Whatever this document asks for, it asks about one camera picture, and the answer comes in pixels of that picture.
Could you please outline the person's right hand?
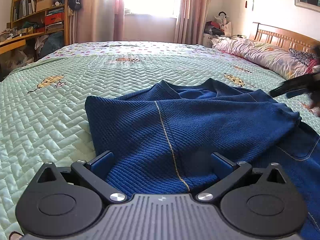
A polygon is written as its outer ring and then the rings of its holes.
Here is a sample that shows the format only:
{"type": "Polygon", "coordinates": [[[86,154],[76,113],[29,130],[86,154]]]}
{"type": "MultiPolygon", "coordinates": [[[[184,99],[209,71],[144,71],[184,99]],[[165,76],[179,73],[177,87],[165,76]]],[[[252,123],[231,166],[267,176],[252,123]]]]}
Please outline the person's right hand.
{"type": "Polygon", "coordinates": [[[320,117],[320,92],[313,92],[310,94],[310,104],[308,108],[314,110],[316,115],[320,117]]]}

